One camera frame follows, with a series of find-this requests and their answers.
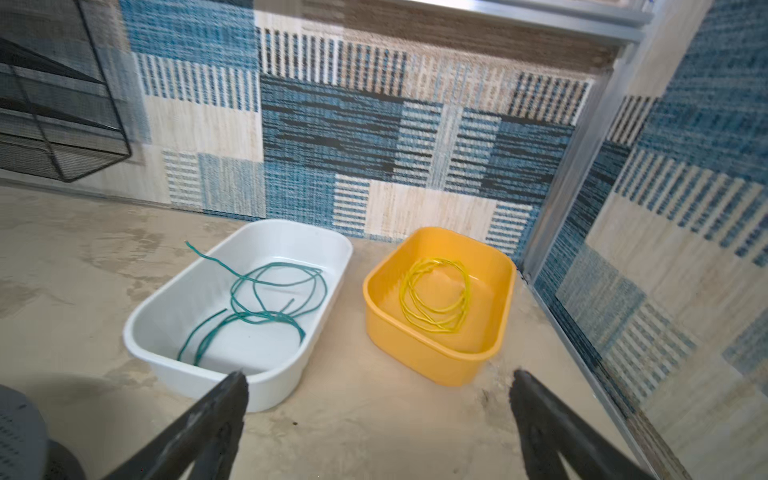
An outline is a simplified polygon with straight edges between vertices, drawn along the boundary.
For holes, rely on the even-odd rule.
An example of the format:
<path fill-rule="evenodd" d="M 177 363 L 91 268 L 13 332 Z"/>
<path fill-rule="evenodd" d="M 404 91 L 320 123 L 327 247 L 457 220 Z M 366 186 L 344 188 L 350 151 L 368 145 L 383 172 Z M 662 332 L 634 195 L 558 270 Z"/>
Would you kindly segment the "dark grey foam spool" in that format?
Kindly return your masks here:
<path fill-rule="evenodd" d="M 86 478 L 77 458 L 49 438 L 35 405 L 6 386 L 1 386 L 1 478 Z"/>

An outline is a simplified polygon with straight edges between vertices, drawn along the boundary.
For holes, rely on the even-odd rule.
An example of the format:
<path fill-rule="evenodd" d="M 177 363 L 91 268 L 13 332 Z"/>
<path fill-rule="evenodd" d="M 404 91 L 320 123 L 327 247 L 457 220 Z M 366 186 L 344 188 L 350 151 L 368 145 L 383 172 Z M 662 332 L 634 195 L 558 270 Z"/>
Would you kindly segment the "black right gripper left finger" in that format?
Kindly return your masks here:
<path fill-rule="evenodd" d="M 109 479 L 227 479 L 244 429 L 245 375 L 224 378 L 182 416 L 113 472 Z"/>

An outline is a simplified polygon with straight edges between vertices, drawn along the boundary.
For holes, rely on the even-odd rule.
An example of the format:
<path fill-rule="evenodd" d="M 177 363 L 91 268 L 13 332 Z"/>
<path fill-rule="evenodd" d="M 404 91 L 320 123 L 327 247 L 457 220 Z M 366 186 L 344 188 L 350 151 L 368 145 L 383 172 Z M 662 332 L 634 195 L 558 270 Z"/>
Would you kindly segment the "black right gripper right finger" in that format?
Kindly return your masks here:
<path fill-rule="evenodd" d="M 577 413 L 524 369 L 514 371 L 509 403 L 530 479 L 649 479 Z"/>

